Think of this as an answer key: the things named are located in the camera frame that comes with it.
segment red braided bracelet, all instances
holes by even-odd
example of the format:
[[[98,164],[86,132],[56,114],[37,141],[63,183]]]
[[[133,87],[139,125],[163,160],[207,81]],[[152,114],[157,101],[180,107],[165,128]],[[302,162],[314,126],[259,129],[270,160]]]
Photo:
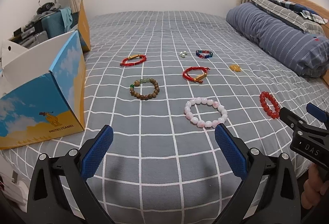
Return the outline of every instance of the red braided bracelet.
[[[126,63],[126,61],[132,60],[139,57],[141,60],[138,62],[130,62],[130,63]],[[125,58],[121,63],[120,66],[133,66],[133,65],[138,65],[142,62],[146,61],[146,55],[141,55],[141,54],[137,54],[134,56],[128,56],[127,58]]]
[[[192,71],[192,70],[202,70],[203,74],[198,75],[196,78],[192,78],[188,75],[188,72]],[[207,76],[208,70],[210,70],[210,68],[206,68],[206,67],[190,67],[187,68],[184,72],[183,72],[183,78],[185,78],[188,81],[191,82],[198,82],[199,84],[202,84],[203,81],[201,79],[205,78]]]
[[[265,98],[268,98],[269,101],[272,103],[272,105],[274,106],[275,112],[269,108],[269,106],[266,103]],[[268,116],[272,117],[273,119],[279,118],[279,112],[280,112],[279,103],[276,101],[276,99],[273,97],[272,94],[263,91],[259,96],[259,101],[261,102],[262,107]]]

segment beaded bracelet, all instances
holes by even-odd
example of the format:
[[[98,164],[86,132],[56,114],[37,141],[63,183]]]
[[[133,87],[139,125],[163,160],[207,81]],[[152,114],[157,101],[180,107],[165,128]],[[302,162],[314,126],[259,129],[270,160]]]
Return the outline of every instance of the beaded bracelet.
[[[269,101],[272,103],[275,112],[269,108],[265,98],[268,98]],[[259,101],[261,102],[261,105],[268,116],[272,117],[273,119],[279,118],[279,112],[280,112],[279,103],[276,101],[276,99],[273,97],[272,94],[263,91],[259,96]]]
[[[201,119],[199,120],[197,117],[193,117],[193,114],[191,113],[191,106],[200,103],[213,106],[222,114],[222,117],[219,117],[218,120],[214,120],[212,122],[211,121],[205,122]],[[223,105],[219,105],[218,101],[213,101],[211,99],[208,100],[207,98],[200,98],[200,97],[188,101],[185,104],[184,113],[186,114],[185,117],[188,120],[190,120],[193,124],[196,124],[198,128],[211,128],[211,127],[215,128],[218,124],[224,124],[228,118],[227,110],[225,110],[225,107]]]
[[[198,75],[196,78],[192,78],[188,75],[188,72],[190,72],[192,70],[202,70],[203,74]],[[207,77],[208,70],[210,70],[210,68],[208,68],[208,67],[207,68],[206,67],[190,67],[190,68],[187,68],[183,72],[183,78],[185,78],[188,81],[194,82],[194,83],[198,82],[199,84],[202,84],[203,83],[202,79]]]
[[[130,61],[132,59],[135,59],[139,57],[141,60],[138,62],[130,62],[130,63],[126,63],[126,61]],[[123,61],[120,63],[120,66],[133,66],[133,65],[138,65],[142,62],[146,61],[146,55],[141,55],[141,54],[137,54],[134,56],[128,56],[127,58],[123,59]]]
[[[140,93],[134,91],[135,87],[139,87],[140,84],[149,83],[149,82],[154,85],[155,90],[153,91],[153,93],[150,93],[148,95],[141,95]],[[134,97],[140,99],[141,101],[143,101],[143,100],[147,101],[148,99],[156,98],[156,96],[159,92],[160,92],[159,84],[153,78],[146,78],[146,79],[136,80],[133,85],[130,85],[130,94],[131,94],[131,96],[134,96]]]
[[[213,53],[209,50],[197,50],[197,51],[195,51],[195,54],[201,59],[208,59],[213,56]]]

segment teal cloth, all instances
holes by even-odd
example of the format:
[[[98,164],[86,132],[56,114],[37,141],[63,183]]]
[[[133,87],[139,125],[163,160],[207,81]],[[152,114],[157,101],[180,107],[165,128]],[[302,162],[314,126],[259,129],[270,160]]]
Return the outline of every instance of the teal cloth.
[[[73,23],[72,10],[70,7],[66,7],[61,9],[60,13],[62,14],[65,32],[67,33],[69,30],[71,30],[71,24]]]

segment bed sheet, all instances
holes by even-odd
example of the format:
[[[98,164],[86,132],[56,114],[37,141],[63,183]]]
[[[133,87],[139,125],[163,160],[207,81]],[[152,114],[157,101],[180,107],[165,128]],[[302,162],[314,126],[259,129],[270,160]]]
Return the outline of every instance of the bed sheet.
[[[291,130],[265,114],[259,94],[273,93],[281,107],[321,127],[306,113],[306,104],[328,109],[328,88],[319,79],[298,77],[223,18],[184,11],[122,12],[92,19],[90,34],[93,48],[85,54],[86,130],[2,152],[27,182],[40,153],[64,155],[110,124],[113,144],[87,182],[116,223],[212,223],[240,179],[231,172],[214,129],[199,129],[185,118],[185,103],[198,96],[225,106],[229,117],[225,125],[249,148],[272,156],[288,153],[297,176],[307,169],[309,162],[289,149]],[[198,49],[211,50],[213,57],[197,58]],[[184,50],[188,55],[179,57]],[[147,61],[134,67],[119,65],[134,53],[146,54]],[[229,69],[234,63],[241,72]],[[203,84],[183,79],[183,70],[190,66],[210,68]],[[158,81],[160,93],[155,99],[140,101],[130,95],[129,86],[140,78]],[[143,84],[140,92],[151,90],[151,85]],[[191,110],[205,121],[219,117],[207,105]],[[65,178],[62,183],[70,205],[78,210]],[[264,184],[265,179],[253,205]]]

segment camel logo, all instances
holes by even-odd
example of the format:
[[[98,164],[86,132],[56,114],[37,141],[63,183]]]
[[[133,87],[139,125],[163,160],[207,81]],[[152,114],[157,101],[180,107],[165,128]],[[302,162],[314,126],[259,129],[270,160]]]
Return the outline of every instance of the camel logo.
[[[59,127],[62,124],[58,122],[58,118],[52,115],[54,112],[40,112],[39,115],[43,115],[46,117],[46,120],[51,123],[54,127]]]

